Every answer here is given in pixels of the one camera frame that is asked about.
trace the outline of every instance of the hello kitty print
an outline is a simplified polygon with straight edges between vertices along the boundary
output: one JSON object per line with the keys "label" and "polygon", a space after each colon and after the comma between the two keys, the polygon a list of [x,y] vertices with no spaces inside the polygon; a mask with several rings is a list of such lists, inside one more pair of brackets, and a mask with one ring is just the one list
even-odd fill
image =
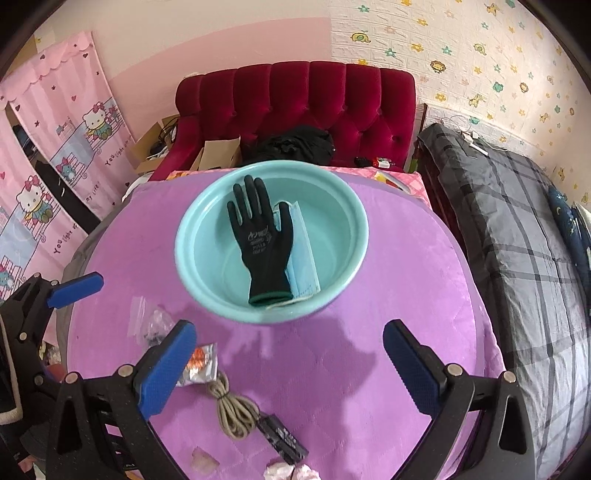
{"label": "hello kitty print", "polygon": [[[0,100],[0,303],[36,272],[61,280],[86,238],[23,153],[5,107]],[[56,341],[53,320],[46,340]]]}
{"label": "hello kitty print", "polygon": [[100,219],[137,175],[134,144],[105,79],[90,33],[55,44],[0,85],[33,143]]}

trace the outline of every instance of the metal bolt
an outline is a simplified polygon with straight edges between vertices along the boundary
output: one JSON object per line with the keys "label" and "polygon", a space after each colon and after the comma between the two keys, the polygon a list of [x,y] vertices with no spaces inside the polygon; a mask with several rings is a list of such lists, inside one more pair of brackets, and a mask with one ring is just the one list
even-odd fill
{"label": "metal bolt", "polygon": [[447,366],[447,373],[449,373],[450,375],[452,375],[454,377],[459,377],[460,375],[462,375],[464,373],[464,370],[458,364],[449,364]]}
{"label": "metal bolt", "polygon": [[515,383],[517,381],[515,374],[513,372],[509,372],[508,370],[507,372],[503,372],[503,378],[509,383]]}
{"label": "metal bolt", "polygon": [[128,377],[134,372],[134,367],[131,365],[121,365],[117,370],[117,373],[122,377]]}
{"label": "metal bolt", "polygon": [[76,372],[72,372],[66,375],[65,382],[72,384],[78,380],[78,374]]}

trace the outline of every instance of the cable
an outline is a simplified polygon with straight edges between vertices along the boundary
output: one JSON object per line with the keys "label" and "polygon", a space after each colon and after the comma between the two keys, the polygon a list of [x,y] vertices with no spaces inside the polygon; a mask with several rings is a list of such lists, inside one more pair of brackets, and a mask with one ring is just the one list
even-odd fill
{"label": "cable", "polygon": [[[464,120],[466,123],[464,124],[464,126],[459,125],[454,118],[461,118],[462,120]],[[470,132],[470,130],[472,129],[473,125],[470,123],[470,121],[463,115],[452,115],[452,116],[444,116],[441,118],[441,120],[439,120],[441,122],[441,124],[444,127],[447,127],[451,130],[453,130],[453,128],[448,127],[445,124],[445,120],[449,121],[454,127],[456,127],[461,133],[468,133]]]}
{"label": "cable", "polygon": [[230,382],[220,370],[217,379],[207,384],[207,391],[217,400],[217,419],[223,432],[233,440],[242,440],[256,428],[261,412],[250,398],[230,393]]}

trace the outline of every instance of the gray plaid blanket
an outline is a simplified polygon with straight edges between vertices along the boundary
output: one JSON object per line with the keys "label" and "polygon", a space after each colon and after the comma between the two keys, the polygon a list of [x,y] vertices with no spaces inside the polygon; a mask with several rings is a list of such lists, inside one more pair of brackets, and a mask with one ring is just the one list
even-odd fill
{"label": "gray plaid blanket", "polygon": [[439,124],[419,139],[439,167],[505,365],[523,389],[537,478],[545,480],[591,416],[588,318],[548,206],[551,182],[530,159],[481,144],[485,157]]}

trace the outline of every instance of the purple bed sheet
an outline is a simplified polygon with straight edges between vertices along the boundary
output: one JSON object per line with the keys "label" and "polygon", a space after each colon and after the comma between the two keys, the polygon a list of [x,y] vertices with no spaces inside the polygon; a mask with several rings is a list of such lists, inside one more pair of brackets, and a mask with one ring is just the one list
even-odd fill
{"label": "purple bed sheet", "polygon": [[[231,390],[275,413],[310,451],[306,463],[322,478],[391,478],[430,419],[420,414],[382,346],[382,330],[400,318],[444,363],[497,377],[501,351],[466,260],[443,223],[421,202],[373,180],[340,174],[368,214],[366,258],[350,286],[330,305],[279,325],[248,325],[216,316],[183,288],[174,266],[174,238],[197,195],[222,174],[150,182],[115,218],[86,271],[103,290],[78,302],[69,330],[69,370],[92,378],[136,363],[127,337],[134,296],[196,325],[199,343],[217,342]],[[453,473],[473,426],[470,415],[441,478]],[[217,423],[202,385],[176,388],[151,423],[191,479],[195,447],[220,466],[208,478],[258,480],[277,454],[258,432],[241,442]]]}

